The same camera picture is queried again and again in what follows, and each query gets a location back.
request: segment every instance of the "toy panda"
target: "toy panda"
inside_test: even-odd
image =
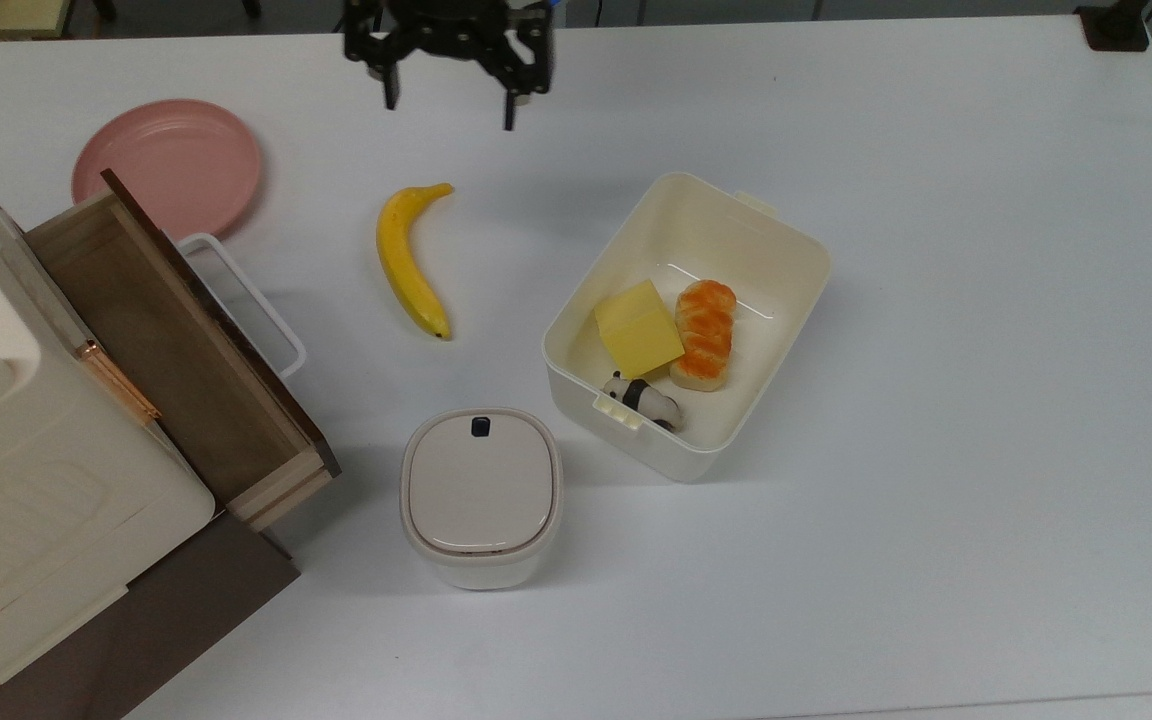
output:
[[[635,378],[631,381],[621,377],[620,370],[612,373],[612,379],[602,386],[602,392],[620,400],[623,404],[636,410],[637,414],[646,416],[646,419],[660,425],[669,432],[682,429],[682,410],[673,397],[664,395],[658,388],[649,386],[643,378]]]

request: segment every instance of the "robotic arm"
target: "robotic arm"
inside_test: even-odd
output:
[[[385,85],[385,108],[397,105],[397,61],[414,50],[476,60],[503,86],[503,128],[513,129],[518,96],[548,92],[553,76],[553,8],[540,0],[513,9],[506,0],[384,0],[394,29],[372,35],[381,0],[346,0],[344,56],[366,63]],[[531,63],[509,44],[507,31],[531,50]]]

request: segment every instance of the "bread roll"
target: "bread roll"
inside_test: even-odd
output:
[[[679,295],[675,324],[683,353],[669,365],[676,386],[704,392],[723,387],[735,311],[736,293],[718,281],[696,281]]]

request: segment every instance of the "plate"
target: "plate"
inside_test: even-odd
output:
[[[74,165],[76,204],[105,190],[106,168],[168,237],[219,236],[256,196],[260,146],[219,105],[160,100],[126,111],[88,141]]]

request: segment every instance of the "banana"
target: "banana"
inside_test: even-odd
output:
[[[376,251],[380,252],[380,265],[389,279],[389,288],[422,331],[442,340],[452,340],[452,327],[442,302],[412,258],[410,234],[412,222],[431,202],[450,195],[452,190],[453,187],[445,182],[403,188],[385,202],[380,219],[376,220]]]

